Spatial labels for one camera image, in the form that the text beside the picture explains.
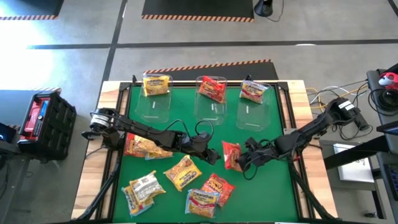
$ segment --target black metal frame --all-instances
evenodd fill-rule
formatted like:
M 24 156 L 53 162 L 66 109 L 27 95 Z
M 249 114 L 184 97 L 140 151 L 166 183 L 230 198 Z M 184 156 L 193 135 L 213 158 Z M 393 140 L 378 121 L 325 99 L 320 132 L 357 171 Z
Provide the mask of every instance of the black metal frame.
M 134 86 L 135 84 L 136 84 L 136 80 L 133 80 L 132 83 L 131 82 L 122 82 L 122 83 L 120 83 L 120 86 L 119 86 L 118 101 L 116 103 L 116 110 L 118 110 L 118 111 L 121 109 L 121 102 L 122 102 L 124 94 L 126 93 L 125 90 L 129 90 L 128 95 L 127 95 L 127 105 L 126 105 L 126 110 L 125 110 L 126 115 L 128 115 L 130 112 L 131 87 Z M 193 86 L 194 84 L 195 84 L 195 82 L 181 82 L 181 83 L 178 82 L 178 83 L 173 83 L 173 86 L 183 87 L 183 86 Z M 289 95 L 289 87 L 288 87 L 287 82 L 274 82 L 274 83 L 268 82 L 268 84 L 270 84 L 275 90 L 275 94 L 276 94 L 276 98 L 277 98 L 277 106 L 278 106 L 278 110 L 279 110 L 280 124 L 281 124 L 282 128 L 286 129 L 287 125 L 286 125 L 286 121 L 285 121 L 285 117 L 284 117 L 282 98 L 281 98 L 279 90 L 284 91 L 285 100 L 287 103 L 287 110 L 289 112 L 290 123 L 291 123 L 292 128 L 296 128 L 293 107 L 292 107 L 292 102 L 291 102 L 290 95 Z M 228 86 L 238 87 L 238 86 L 240 86 L 240 83 L 229 83 Z M 118 152 L 119 156 L 121 156 L 122 153 L 123 153 L 123 151 L 119 151 Z M 108 178 L 112 158 L 113 158 L 113 152 L 108 151 L 108 153 L 106 155 L 104 175 L 103 175 L 103 181 L 101 183 L 101 186 L 104 184 L 104 181 Z M 299 164 L 299 169 L 300 169 L 299 172 L 302 175 L 302 179 L 308 185 L 307 173 L 305 171 L 305 165 L 304 165 L 303 159 L 298 160 L 298 164 Z M 299 190 L 298 190 L 297 184 L 295 183 L 295 181 L 291 177 L 291 175 L 290 175 L 290 179 L 291 179 L 291 183 L 292 183 L 292 190 L 294 191 L 294 199 L 295 199 L 297 217 L 298 217 L 298 220 L 300 220 L 304 217 L 303 217 L 302 207 L 301 207 L 301 203 L 300 203 Z M 92 222 L 92 223 L 105 223 L 105 222 L 111 223 L 113 221 L 113 213 L 114 213 L 114 205 L 115 205 L 115 201 L 116 201 L 117 188 L 118 188 L 118 181 L 115 181 L 115 183 L 113 183 L 113 186 L 111 189 L 111 198 L 110 198 L 110 204 L 109 204 L 109 210 L 108 210 L 107 217 L 106 218 L 101 217 L 102 210 L 103 210 L 103 199 L 102 199 L 102 201 L 97 209 L 95 219 L 90 220 L 90 222 Z M 307 199 L 307 207 L 308 207 L 310 219 L 314 219 L 315 218 L 314 209 L 308 199 Z

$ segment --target gray floor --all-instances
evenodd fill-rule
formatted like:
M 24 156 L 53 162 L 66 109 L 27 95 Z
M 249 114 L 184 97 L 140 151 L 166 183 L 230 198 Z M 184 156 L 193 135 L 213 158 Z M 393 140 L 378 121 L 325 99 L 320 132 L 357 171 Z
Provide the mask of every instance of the gray floor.
M 70 218 L 87 145 L 80 133 L 88 129 L 89 112 L 96 107 L 109 52 L 109 49 L 24 50 L 24 47 L 110 44 L 121 3 L 122 0 L 65 0 L 58 20 L 0 21 L 0 88 L 59 86 L 63 89 L 62 96 L 76 106 L 79 115 L 69 157 L 58 163 L 30 164 L 29 170 L 34 175 L 25 179 L 6 223 L 62 222 Z M 143 3 L 144 0 L 127 2 L 119 43 L 310 42 L 398 37 L 398 17 L 387 0 L 285 0 L 284 15 L 278 23 L 258 17 L 255 23 L 147 21 L 140 19 Z M 281 0 L 275 0 L 275 16 L 280 12 L 280 4 Z M 366 71 L 395 64 L 397 48 L 398 44 L 357 44 L 116 49 L 109 80 L 130 80 L 132 75 L 140 78 L 143 71 L 150 69 L 270 58 L 281 80 L 305 80 L 307 87 L 321 89 L 364 80 Z M 365 96 L 359 99 L 359 107 L 371 125 L 380 124 Z M 346 128 L 347 133 L 353 130 L 352 126 Z M 357 140 L 367 141 L 378 135 L 374 131 Z M 340 140 L 337 133 L 328 133 L 323 139 Z M 392 222 L 391 211 L 388 220 L 361 217 L 364 212 L 374 211 L 370 192 L 340 187 L 333 187 L 332 191 L 339 217 L 344 220 Z

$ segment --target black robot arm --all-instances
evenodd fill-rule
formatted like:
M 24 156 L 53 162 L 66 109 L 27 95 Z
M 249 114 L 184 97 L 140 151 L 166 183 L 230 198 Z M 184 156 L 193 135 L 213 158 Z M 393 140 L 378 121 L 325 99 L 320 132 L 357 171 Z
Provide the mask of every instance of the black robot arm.
M 263 166 L 271 159 L 281 159 L 294 150 L 303 150 L 314 135 L 325 134 L 328 127 L 334 124 L 345 126 L 353 122 L 359 114 L 360 110 L 346 98 L 332 100 L 325 112 L 290 134 L 271 141 L 257 142 L 253 138 L 249 138 L 244 144 L 248 151 L 238 159 L 239 165 L 245 171 L 250 168 L 251 164 L 256 167 Z
M 105 145 L 110 147 L 117 144 L 120 137 L 118 131 L 124 131 L 149 139 L 166 151 L 182 152 L 204 160 L 211 165 L 214 165 L 221 158 L 217 151 L 208 148 L 211 135 L 206 132 L 190 136 L 188 131 L 171 131 L 168 128 L 160 131 L 120 115 L 116 110 L 110 108 L 97 109 L 93 113 L 90 128 L 95 133 L 101 133 Z

